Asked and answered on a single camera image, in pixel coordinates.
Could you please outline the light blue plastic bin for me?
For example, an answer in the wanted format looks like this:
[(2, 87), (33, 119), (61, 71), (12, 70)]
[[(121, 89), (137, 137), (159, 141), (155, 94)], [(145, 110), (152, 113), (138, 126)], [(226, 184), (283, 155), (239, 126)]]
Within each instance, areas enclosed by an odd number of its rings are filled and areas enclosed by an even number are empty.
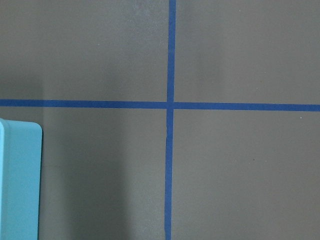
[(0, 121), (0, 238), (36, 240), (43, 130), (35, 122)]

